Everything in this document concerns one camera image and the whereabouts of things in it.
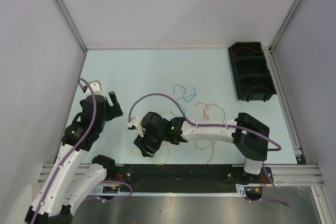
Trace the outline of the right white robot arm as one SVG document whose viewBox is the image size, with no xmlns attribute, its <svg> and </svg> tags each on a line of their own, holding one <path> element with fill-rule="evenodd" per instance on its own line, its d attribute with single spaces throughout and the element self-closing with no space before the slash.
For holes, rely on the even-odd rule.
<svg viewBox="0 0 336 224">
<path fill-rule="evenodd" d="M 132 117 L 128 129 L 137 131 L 133 143 L 144 157 L 153 157 L 164 141 L 173 145 L 200 140 L 232 143 L 244 156 L 242 176 L 249 183 L 261 177 L 267 159 L 269 127 L 247 113 L 226 122 L 192 122 L 184 117 L 167 120 L 149 112 Z"/>
</svg>

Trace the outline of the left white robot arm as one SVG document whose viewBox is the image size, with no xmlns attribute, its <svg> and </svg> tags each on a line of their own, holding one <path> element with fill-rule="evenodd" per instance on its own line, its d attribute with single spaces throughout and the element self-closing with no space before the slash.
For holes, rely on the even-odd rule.
<svg viewBox="0 0 336 224">
<path fill-rule="evenodd" d="M 107 156 L 93 158 L 88 170 L 74 184 L 77 168 L 98 140 L 106 122 L 123 115 L 114 92 L 109 102 L 100 91 L 80 101 L 82 111 L 65 129 L 52 170 L 33 200 L 26 223 L 71 223 L 75 212 L 102 181 L 112 181 L 117 173 L 115 161 Z"/>
</svg>

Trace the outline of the black compartment bin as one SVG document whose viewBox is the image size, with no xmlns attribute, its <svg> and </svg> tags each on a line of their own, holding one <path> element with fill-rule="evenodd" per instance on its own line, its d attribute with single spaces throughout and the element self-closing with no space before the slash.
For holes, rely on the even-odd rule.
<svg viewBox="0 0 336 224">
<path fill-rule="evenodd" d="M 260 42 L 236 42 L 228 48 L 236 96 L 239 101 L 267 102 L 276 89 Z"/>
</svg>

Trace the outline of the left aluminium frame post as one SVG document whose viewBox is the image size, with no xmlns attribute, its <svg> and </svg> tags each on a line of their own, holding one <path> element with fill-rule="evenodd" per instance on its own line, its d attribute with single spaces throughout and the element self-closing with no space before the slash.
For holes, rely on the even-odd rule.
<svg viewBox="0 0 336 224">
<path fill-rule="evenodd" d="M 70 29 L 72 35 L 74 36 L 78 46 L 81 48 L 81 50 L 86 53 L 88 51 L 87 46 L 85 45 L 85 42 L 64 2 L 64 0 L 54 0 L 57 8 L 59 9 L 66 25 Z"/>
</svg>

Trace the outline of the aluminium frame post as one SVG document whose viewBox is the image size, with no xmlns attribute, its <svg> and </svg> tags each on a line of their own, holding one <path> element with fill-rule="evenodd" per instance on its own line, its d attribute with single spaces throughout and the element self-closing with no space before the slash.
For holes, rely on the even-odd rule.
<svg viewBox="0 0 336 224">
<path fill-rule="evenodd" d="M 59 9 L 66 25 L 70 29 L 72 35 L 74 36 L 78 46 L 81 48 L 81 50 L 86 53 L 88 51 L 87 46 L 85 45 L 85 42 L 64 2 L 64 0 L 54 0 L 57 8 Z"/>
<path fill-rule="evenodd" d="M 300 7 L 300 4 L 303 0 L 294 0 L 293 3 L 291 4 L 283 22 L 281 23 L 275 37 L 273 38 L 273 40 L 271 41 L 268 50 L 270 52 L 273 52 L 275 50 L 275 48 L 277 47 L 279 40 L 281 39 L 282 35 L 284 34 L 284 32 L 286 31 L 288 25 L 290 24 L 291 20 L 293 19 L 296 11 L 298 10 L 298 8 Z"/>
</svg>

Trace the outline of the right aluminium frame post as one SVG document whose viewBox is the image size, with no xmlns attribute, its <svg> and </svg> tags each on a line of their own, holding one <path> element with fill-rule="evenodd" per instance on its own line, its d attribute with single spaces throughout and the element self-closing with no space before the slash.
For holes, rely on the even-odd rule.
<svg viewBox="0 0 336 224">
<path fill-rule="evenodd" d="M 293 3 L 291 4 L 283 22 L 281 23 L 275 37 L 273 38 L 273 40 L 271 41 L 268 50 L 270 52 L 273 52 L 275 50 L 275 48 L 277 47 L 279 40 L 281 39 L 282 35 L 284 34 L 284 32 L 286 31 L 288 25 L 290 24 L 291 20 L 293 19 L 296 11 L 298 10 L 298 8 L 300 7 L 300 4 L 303 0 L 294 0 Z"/>
</svg>

